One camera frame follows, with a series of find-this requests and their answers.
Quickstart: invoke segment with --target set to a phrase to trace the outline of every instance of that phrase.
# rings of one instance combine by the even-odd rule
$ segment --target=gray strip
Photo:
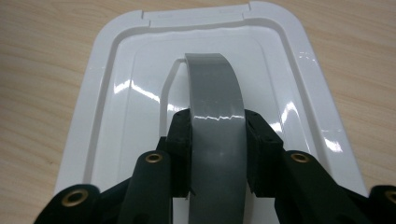
[[[245,110],[235,73],[221,54],[186,54],[190,73],[190,224],[241,224],[247,152]]]

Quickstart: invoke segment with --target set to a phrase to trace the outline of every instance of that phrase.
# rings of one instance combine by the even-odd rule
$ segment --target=white container
[[[55,192],[79,183],[103,191],[132,175],[138,156],[189,107],[185,53],[221,53],[245,108],[271,124],[286,150],[312,154],[339,185],[367,194],[303,26],[263,2],[133,11],[107,24],[93,45]],[[174,223],[188,222],[188,205],[174,199]],[[278,223],[274,201],[248,194],[245,223],[264,222]]]

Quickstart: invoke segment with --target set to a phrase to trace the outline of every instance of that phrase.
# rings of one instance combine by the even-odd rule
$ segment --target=light wood tabletop
[[[0,1],[0,223],[51,199],[93,40],[128,11],[243,0]],[[396,1],[273,0],[302,22],[367,189],[396,185]]]

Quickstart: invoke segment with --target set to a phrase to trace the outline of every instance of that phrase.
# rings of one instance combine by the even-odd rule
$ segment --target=table
[[[1,1],[0,222],[51,199],[92,43],[122,13],[244,0]],[[396,2],[270,1],[302,22],[367,188],[396,185]]]

